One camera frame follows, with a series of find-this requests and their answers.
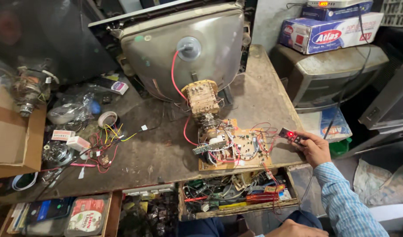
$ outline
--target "wooden table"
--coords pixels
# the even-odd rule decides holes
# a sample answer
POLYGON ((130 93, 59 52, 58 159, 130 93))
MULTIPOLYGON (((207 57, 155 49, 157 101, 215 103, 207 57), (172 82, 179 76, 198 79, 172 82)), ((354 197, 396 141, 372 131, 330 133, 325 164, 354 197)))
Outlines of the wooden table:
MULTIPOLYGON (((251 128, 257 123, 269 122, 278 130, 282 127, 302 129, 299 117, 261 45, 251 45, 245 77, 237 77, 230 84, 230 90, 234 104, 232 108, 222 109, 221 118, 237 119, 240 128, 251 128)), ((120 119, 129 134, 139 130, 144 124, 148 128, 157 126, 162 118, 163 106, 167 107, 168 104, 165 105, 157 99, 141 100, 134 97, 134 101, 140 101, 128 109, 128 94, 129 92, 120 97, 120 100, 115 102, 115 107, 126 111, 121 113, 123 115, 120 115, 120 119)), ((84 178, 78 179, 81 168, 68 167, 55 186, 46 189, 39 199, 82 196, 261 169, 200 172, 198 158, 192 152, 194 146, 183 137, 185 120, 186 118, 181 118, 171 122, 165 114, 159 128, 139 133, 128 141, 121 142, 115 160, 106 173, 100 174, 97 168, 86 168, 84 178)), ((187 128, 190 140, 196 141, 196 131, 191 121, 187 128)), ((109 157, 112 157, 113 153, 114 149, 109 149, 109 157)), ((305 163, 303 155, 283 138, 277 140, 271 158, 272 167, 305 163)), ((27 190, 0 197, 0 204, 34 201, 43 188, 41 182, 37 182, 27 190)))

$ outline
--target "shirt cuff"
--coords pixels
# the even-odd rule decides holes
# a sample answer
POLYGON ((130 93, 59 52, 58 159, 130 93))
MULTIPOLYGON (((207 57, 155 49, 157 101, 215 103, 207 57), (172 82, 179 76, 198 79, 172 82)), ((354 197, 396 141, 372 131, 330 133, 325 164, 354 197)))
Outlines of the shirt cuff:
POLYGON ((321 187, 326 183, 346 180, 333 162, 326 162, 318 165, 314 168, 313 175, 317 178, 321 187))

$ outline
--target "blue striped shirt sleeve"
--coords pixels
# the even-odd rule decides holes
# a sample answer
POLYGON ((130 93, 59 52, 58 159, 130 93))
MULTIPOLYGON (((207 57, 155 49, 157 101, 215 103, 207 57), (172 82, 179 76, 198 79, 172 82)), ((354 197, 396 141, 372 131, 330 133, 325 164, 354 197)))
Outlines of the blue striped shirt sleeve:
POLYGON ((322 188, 322 204, 336 236, 389 236, 332 162, 320 164, 313 174, 322 188))

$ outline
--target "dark trousers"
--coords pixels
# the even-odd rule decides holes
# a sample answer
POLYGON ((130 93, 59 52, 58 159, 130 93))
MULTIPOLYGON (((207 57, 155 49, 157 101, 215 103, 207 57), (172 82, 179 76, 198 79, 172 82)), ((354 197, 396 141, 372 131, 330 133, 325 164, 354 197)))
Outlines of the dark trousers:
MULTIPOLYGON (((323 229, 319 219, 312 213, 302 211, 294 211, 288 218, 298 224, 309 227, 323 229)), ((178 224, 179 237, 224 237, 225 227, 219 218, 207 218, 203 220, 185 221, 178 224)))

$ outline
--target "hand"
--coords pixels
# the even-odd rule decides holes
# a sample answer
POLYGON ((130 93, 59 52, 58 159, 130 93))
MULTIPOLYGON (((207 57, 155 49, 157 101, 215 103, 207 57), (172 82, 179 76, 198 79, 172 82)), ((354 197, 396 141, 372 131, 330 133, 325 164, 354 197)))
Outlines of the hand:
POLYGON ((329 151, 329 142, 327 142, 325 139, 304 131, 294 131, 294 133, 308 138, 307 140, 300 141, 304 147, 296 143, 291 143, 291 141, 288 141, 288 143, 304 153, 308 163, 313 167, 313 169, 319 164, 332 161, 331 153, 329 151))
POLYGON ((272 232, 265 235, 265 237, 327 237, 329 233, 324 230, 304 226, 295 221, 287 219, 283 224, 274 229, 272 232))

